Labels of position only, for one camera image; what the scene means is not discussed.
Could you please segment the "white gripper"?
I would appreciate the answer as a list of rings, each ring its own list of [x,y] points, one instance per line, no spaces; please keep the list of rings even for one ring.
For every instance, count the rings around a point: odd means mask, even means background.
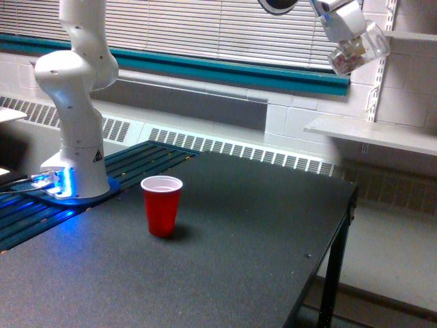
[[[363,39],[367,23],[358,1],[311,1],[330,42],[350,40],[350,54],[360,57],[365,54]]]

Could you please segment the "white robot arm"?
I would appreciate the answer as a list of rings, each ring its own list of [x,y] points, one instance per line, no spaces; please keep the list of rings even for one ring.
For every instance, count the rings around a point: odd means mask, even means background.
[[[60,1],[59,22],[71,48],[36,62],[36,81],[60,120],[60,150],[40,168],[51,175],[46,193],[58,200],[98,197],[110,189],[102,115],[90,98],[91,92],[114,84],[119,73],[107,42],[106,9],[106,1]]]

